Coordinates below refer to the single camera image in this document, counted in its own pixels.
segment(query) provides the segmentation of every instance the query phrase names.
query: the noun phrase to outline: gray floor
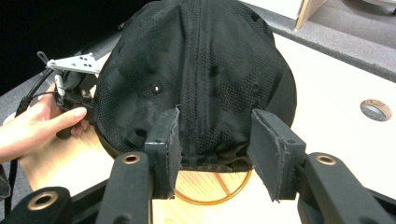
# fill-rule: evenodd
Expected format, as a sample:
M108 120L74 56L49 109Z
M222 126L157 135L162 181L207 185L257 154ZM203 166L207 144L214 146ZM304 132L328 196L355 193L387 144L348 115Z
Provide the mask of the gray floor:
M274 33L396 82L394 8L362 0L327 0L298 31L295 21L250 6Z

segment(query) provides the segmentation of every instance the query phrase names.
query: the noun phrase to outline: baseball cap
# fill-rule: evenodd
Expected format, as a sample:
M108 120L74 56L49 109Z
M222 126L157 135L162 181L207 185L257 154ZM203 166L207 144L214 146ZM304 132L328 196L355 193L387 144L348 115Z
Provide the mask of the baseball cap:
M245 172L252 109L291 126L296 105L292 72L253 10L236 0L164 0L125 23L93 116L115 158L144 151L156 119L177 107L182 170Z

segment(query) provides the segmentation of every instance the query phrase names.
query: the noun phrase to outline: metal bracket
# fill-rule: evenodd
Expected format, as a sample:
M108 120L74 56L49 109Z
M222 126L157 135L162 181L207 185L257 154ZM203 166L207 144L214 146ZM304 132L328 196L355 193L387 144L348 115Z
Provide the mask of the metal bracket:
M118 156L95 223L152 223L153 184L149 158L145 153L130 152Z
M153 199L173 199L181 167L178 141L178 109L169 109L157 118L145 143L150 170L155 177Z
M92 53L59 60L49 60L47 67L53 70L58 69L88 74L98 74L101 71Z
M294 200L298 179L295 167L304 163L305 142L276 115L252 111L247 154L272 200Z
M338 158L312 153L299 169L302 223L395 223Z

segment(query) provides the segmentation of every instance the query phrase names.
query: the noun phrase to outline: bolt hole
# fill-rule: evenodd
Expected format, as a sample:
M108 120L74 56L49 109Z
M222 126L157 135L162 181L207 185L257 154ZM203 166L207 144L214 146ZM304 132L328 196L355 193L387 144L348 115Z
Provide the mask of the bolt hole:
M369 119L387 121L392 117L389 106L378 100L365 100L361 102L361 112Z
M27 207L31 211L37 211L49 207L58 199L58 193L56 191L47 191L36 195Z
M49 195L45 195L42 198L39 198L35 203L37 205L43 204L43 203L47 203L49 200L51 199L51 197Z
M323 163L325 165L335 165L336 164L336 162L333 158L324 156L324 155L317 156L317 161L319 161L320 163Z
M134 164L140 161L140 157L138 155L129 155L122 159L122 162L125 164Z

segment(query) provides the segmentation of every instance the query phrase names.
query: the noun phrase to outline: black cable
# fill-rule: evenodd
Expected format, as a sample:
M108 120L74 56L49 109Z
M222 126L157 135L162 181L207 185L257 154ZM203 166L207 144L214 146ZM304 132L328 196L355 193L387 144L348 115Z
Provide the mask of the black cable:
M32 100L35 98L35 92L40 88L43 82L50 76L53 71L51 69L46 69L43 73L43 76L37 81L37 83L33 86L33 88L29 91L29 93L22 98L20 105L18 106L17 112L15 113L15 117L19 116L21 113L27 110ZM8 183L10 186L9 196L5 199L4 202L4 213L5 217L11 213L12 207L12 196L14 193L15 180L17 178L18 172L18 158L14 159L10 162L9 165L9 175L8 175Z

